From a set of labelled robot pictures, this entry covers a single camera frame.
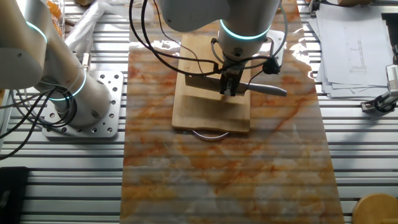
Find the metal rail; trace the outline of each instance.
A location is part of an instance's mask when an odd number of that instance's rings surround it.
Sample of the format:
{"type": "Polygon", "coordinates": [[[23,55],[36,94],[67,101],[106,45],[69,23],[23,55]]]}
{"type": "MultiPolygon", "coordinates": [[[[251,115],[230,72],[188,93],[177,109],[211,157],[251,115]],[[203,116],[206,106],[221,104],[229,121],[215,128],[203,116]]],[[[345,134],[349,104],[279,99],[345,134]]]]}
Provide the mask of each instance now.
{"type": "MultiPolygon", "coordinates": [[[[320,45],[308,25],[310,12],[298,1],[311,65],[316,74],[320,45]]],[[[388,7],[397,11],[398,7],[388,7]]],[[[67,19],[77,21],[84,9],[66,1],[67,19]]],[[[126,124],[129,31],[127,22],[105,14],[94,33],[92,70],[122,71],[124,88],[119,136],[113,141],[50,142],[37,128],[28,145],[0,166],[33,168],[22,216],[23,224],[119,223],[126,124]]],[[[398,112],[375,119],[361,112],[359,101],[329,100],[317,83],[318,99],[345,216],[351,223],[356,201],[371,193],[398,197],[398,112]]],[[[21,116],[12,111],[9,126],[21,116]]],[[[5,139],[1,154],[21,143],[30,124],[5,139]]]]}

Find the white plastic bag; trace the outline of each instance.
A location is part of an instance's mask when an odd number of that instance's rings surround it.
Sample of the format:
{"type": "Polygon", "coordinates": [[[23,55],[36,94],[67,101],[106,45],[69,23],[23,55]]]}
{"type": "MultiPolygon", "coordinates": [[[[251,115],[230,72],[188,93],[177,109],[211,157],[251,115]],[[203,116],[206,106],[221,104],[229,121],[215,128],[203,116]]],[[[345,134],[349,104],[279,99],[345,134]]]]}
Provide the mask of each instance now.
{"type": "MultiPolygon", "coordinates": [[[[129,20],[129,4],[130,0],[98,0],[100,6],[109,13],[120,15],[129,20]]],[[[142,0],[135,0],[132,9],[132,19],[141,20],[142,0]]],[[[154,21],[154,8],[151,4],[147,4],[145,10],[145,22],[154,21]]]]}
{"type": "MultiPolygon", "coordinates": [[[[65,43],[71,50],[75,50],[80,42],[90,42],[93,36],[94,28],[97,21],[104,14],[110,12],[120,15],[129,20],[129,1],[130,0],[97,0],[83,14],[81,19],[76,23],[70,31],[69,36],[65,39],[65,43]]],[[[134,21],[141,21],[142,0],[136,1],[132,10],[132,18],[134,21]]],[[[145,22],[154,21],[154,8],[151,4],[146,7],[145,22]]],[[[120,29],[129,29],[129,25],[123,24],[118,26],[120,29]]]]}

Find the paper stack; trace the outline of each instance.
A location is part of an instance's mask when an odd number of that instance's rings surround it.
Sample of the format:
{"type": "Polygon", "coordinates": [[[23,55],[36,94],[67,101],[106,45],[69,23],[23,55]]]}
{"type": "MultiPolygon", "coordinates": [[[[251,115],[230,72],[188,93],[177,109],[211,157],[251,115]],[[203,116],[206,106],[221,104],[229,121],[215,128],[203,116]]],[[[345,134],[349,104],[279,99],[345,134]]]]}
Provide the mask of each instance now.
{"type": "Polygon", "coordinates": [[[317,81],[331,98],[376,97],[387,91],[392,49],[378,7],[322,4],[309,23],[321,41],[317,81]]]}

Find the orange marble pattern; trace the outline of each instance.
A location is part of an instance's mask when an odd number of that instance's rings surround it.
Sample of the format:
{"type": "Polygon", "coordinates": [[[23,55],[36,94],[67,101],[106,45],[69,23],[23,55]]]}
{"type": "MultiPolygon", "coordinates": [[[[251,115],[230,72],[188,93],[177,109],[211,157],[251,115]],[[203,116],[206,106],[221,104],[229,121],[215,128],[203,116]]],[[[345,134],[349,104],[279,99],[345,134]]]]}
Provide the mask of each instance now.
{"type": "MultiPolygon", "coordinates": [[[[283,4],[289,35],[281,75],[256,82],[289,94],[253,92],[250,133],[221,142],[172,128],[177,74],[132,37],[121,223],[344,223],[297,3],[283,4]]],[[[282,15],[272,28],[283,30],[282,15]]],[[[217,30],[213,23],[195,33],[217,30]]],[[[148,32],[158,48],[179,52],[158,24],[148,32]]]]}

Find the metal mounting plate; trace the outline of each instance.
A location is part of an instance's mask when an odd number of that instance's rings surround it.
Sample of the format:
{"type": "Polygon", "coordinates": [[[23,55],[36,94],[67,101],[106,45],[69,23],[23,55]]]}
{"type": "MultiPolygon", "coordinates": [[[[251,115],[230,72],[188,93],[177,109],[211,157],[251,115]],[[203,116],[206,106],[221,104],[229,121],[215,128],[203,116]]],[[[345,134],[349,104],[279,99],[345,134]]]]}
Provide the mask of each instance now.
{"type": "MultiPolygon", "coordinates": [[[[43,128],[43,135],[48,138],[111,138],[118,132],[119,112],[123,88],[123,74],[112,71],[91,71],[90,75],[108,87],[111,94],[111,107],[107,114],[96,124],[86,127],[65,126],[62,128],[43,128]]],[[[60,117],[53,103],[49,102],[44,111],[45,120],[57,122],[60,117]]]]}

